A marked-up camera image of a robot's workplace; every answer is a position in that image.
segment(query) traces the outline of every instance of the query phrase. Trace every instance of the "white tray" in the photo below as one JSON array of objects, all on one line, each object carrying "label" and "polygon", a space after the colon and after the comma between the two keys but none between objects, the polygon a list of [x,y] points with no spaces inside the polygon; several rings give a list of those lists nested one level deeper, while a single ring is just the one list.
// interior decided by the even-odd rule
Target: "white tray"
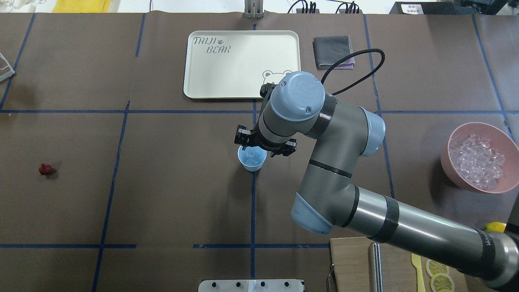
[{"label": "white tray", "polygon": [[300,69],[293,31],[195,31],[187,40],[184,94],[260,98],[262,84],[277,84]]}]

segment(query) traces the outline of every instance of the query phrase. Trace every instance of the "yellow cloth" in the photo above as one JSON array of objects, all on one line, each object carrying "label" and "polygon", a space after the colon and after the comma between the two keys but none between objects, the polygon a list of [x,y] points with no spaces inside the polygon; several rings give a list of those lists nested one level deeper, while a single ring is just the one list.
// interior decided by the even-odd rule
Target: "yellow cloth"
[{"label": "yellow cloth", "polygon": [[54,13],[100,13],[108,12],[110,0],[58,0]]}]

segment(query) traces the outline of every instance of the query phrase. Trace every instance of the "cutting board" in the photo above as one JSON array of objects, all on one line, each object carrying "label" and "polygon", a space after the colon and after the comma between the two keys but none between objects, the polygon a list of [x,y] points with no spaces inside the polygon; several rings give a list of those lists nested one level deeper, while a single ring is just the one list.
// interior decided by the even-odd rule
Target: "cutting board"
[{"label": "cutting board", "polygon": [[[338,292],[370,291],[367,249],[371,242],[366,237],[330,239]],[[384,292],[417,291],[416,270],[411,263],[411,253],[381,244],[380,254]],[[432,292],[429,286],[431,277],[425,269],[426,261],[427,258],[421,258],[425,289],[426,292]],[[449,276],[454,281],[456,292],[468,292],[465,275],[455,269],[449,269]]]}]

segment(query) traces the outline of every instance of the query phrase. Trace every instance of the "label sticker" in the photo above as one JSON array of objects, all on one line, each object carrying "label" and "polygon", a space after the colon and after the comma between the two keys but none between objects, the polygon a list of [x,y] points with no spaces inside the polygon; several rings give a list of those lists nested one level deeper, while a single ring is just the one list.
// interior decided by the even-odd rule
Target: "label sticker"
[{"label": "label sticker", "polygon": [[401,4],[405,14],[424,14],[420,4]]}]

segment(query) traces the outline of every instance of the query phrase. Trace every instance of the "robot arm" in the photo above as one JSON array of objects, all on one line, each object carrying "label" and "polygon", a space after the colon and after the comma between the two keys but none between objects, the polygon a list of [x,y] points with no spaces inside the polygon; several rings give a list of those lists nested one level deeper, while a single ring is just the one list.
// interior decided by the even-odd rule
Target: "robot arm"
[{"label": "robot arm", "polygon": [[348,228],[481,277],[490,288],[516,291],[515,237],[466,227],[351,184],[359,156],[374,154],[384,139],[378,115],[325,93],[307,72],[288,74],[262,93],[256,126],[238,126],[236,144],[288,156],[296,150],[291,137],[297,132],[317,140],[292,208],[297,224],[320,234],[333,225]]}]

